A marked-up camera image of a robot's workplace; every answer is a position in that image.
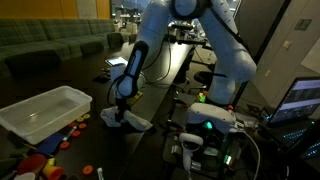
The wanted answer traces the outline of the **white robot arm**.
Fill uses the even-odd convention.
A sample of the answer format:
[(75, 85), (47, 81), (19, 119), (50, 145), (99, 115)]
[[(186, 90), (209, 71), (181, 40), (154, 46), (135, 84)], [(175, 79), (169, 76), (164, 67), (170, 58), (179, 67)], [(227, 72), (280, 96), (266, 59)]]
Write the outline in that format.
[(205, 33), (203, 40), (188, 40), (213, 51), (217, 61), (208, 99), (218, 105), (231, 101), (237, 83), (253, 78), (257, 65), (239, 35), (226, 0), (150, 0), (138, 29), (136, 42), (123, 73), (115, 79), (115, 118), (120, 121), (130, 110), (126, 100), (138, 91), (138, 78), (147, 58), (161, 46), (172, 20), (196, 19)]

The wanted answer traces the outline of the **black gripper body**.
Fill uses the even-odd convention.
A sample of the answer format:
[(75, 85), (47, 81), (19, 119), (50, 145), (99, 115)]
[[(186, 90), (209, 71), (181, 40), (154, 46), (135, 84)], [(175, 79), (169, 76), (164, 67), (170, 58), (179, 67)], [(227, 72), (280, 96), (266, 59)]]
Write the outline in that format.
[(115, 102), (118, 110), (118, 112), (115, 114), (115, 118), (117, 122), (120, 122), (123, 119), (124, 112), (129, 109), (129, 105), (127, 104), (126, 99), (116, 98)]

